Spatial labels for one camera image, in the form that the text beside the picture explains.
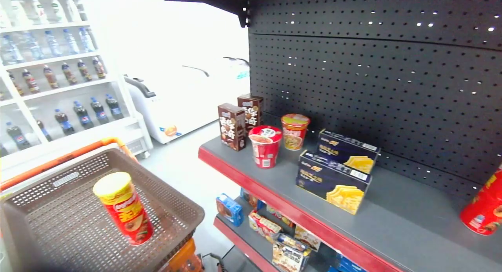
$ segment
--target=basket handle grip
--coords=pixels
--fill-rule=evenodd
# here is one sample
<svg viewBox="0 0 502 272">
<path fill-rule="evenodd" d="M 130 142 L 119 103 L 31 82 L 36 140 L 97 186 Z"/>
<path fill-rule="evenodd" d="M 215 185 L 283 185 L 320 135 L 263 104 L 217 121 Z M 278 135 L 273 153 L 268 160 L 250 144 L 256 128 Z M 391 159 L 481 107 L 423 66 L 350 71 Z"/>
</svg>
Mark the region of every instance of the basket handle grip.
<svg viewBox="0 0 502 272">
<path fill-rule="evenodd" d="M 102 140 L 99 140 L 97 142 L 91 143 L 90 145 L 86 145 L 85 147 L 79 148 L 73 152 L 70 152 L 69 154 L 65 154 L 61 157 L 58 157 L 52 161 L 49 161 L 47 163 L 44 163 L 36 168 L 30 169 L 22 174 L 19 174 L 12 179 L 8 179 L 7 181 L 4 181 L 0 184 L 0 192 L 2 190 L 6 190 L 12 186 L 15 186 L 23 181 L 26 181 L 27 179 L 30 179 L 31 177 L 34 177 L 42 172 L 45 172 L 49 170 L 50 168 L 54 168 L 57 165 L 63 164 L 66 161 L 72 160 L 73 158 L 79 157 L 83 154 L 86 154 L 87 152 L 91 152 L 95 149 L 98 149 L 102 146 L 109 145 L 112 143 L 118 144 L 120 149 L 131 159 L 134 161 L 138 161 L 136 157 L 134 157 L 133 153 L 127 148 L 127 146 L 120 140 L 119 138 L 116 137 L 108 137 L 104 138 Z"/>
</svg>

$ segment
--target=shopping basket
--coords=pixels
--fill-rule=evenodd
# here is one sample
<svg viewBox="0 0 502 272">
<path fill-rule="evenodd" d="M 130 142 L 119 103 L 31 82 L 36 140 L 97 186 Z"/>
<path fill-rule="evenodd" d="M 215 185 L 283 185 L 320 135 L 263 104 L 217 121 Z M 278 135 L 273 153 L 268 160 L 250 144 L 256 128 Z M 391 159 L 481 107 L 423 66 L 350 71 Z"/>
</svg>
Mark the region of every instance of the shopping basket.
<svg viewBox="0 0 502 272">
<path fill-rule="evenodd" d="M 103 147 L 117 143 L 117 148 Z M 79 159 L 82 154 L 97 153 Z M 5 197 L 0 225 L 14 271 L 157 271 L 190 240 L 203 209 L 137 163 L 116 138 L 107 138 L 2 183 L 5 190 L 61 163 L 69 164 Z M 131 246 L 95 195 L 106 174 L 128 172 L 154 226 Z"/>
</svg>

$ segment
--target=blue snack box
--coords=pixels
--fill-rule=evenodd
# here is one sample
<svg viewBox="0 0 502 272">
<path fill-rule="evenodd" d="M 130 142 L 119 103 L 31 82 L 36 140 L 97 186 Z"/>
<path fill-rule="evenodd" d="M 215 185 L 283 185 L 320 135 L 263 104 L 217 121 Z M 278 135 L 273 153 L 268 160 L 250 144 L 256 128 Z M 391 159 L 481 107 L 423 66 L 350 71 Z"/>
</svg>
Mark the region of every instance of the blue snack box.
<svg viewBox="0 0 502 272">
<path fill-rule="evenodd" d="M 244 199 L 246 202 L 248 202 L 249 205 L 251 205 L 256 210 L 259 210 L 260 208 L 265 206 L 264 202 L 257 199 L 254 195 L 250 194 L 244 188 L 240 188 L 240 197 L 242 197 L 242 199 Z"/>
<path fill-rule="evenodd" d="M 226 194 L 221 194 L 216 198 L 216 208 L 218 213 L 228 219 L 235 227 L 240 226 L 244 220 L 242 206 L 231 199 Z"/>
<path fill-rule="evenodd" d="M 317 153 L 364 173 L 371 173 L 380 148 L 323 129 L 319 132 Z"/>
<path fill-rule="evenodd" d="M 371 175 L 305 150 L 300 155 L 296 185 L 351 213 L 371 183 Z"/>
</svg>

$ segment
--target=floor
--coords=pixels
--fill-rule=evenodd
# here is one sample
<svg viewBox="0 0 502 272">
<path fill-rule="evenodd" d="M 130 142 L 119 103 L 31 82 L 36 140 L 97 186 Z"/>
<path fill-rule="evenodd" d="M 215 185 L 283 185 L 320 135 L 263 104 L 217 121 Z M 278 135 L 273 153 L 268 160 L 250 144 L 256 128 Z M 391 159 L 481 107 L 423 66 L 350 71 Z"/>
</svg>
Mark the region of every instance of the floor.
<svg viewBox="0 0 502 272">
<path fill-rule="evenodd" d="M 213 226 L 215 197 L 220 193 L 237 197 L 240 187 L 197 158 L 199 146 L 219 133 L 218 122 L 214 122 L 167 145 L 154 141 L 151 156 L 140 163 L 204 208 L 206 216 L 194 234 L 197 253 L 224 256 L 233 244 Z"/>
</svg>

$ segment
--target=black pegboard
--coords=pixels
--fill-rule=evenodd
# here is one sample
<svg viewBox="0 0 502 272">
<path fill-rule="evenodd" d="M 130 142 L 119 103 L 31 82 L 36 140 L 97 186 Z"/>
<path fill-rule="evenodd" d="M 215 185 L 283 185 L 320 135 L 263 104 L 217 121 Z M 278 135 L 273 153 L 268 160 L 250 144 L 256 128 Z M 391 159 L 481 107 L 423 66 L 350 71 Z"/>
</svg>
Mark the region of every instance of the black pegboard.
<svg viewBox="0 0 502 272">
<path fill-rule="evenodd" d="M 381 146 L 395 172 L 475 193 L 502 162 L 501 1 L 252 0 L 251 91 Z"/>
</svg>

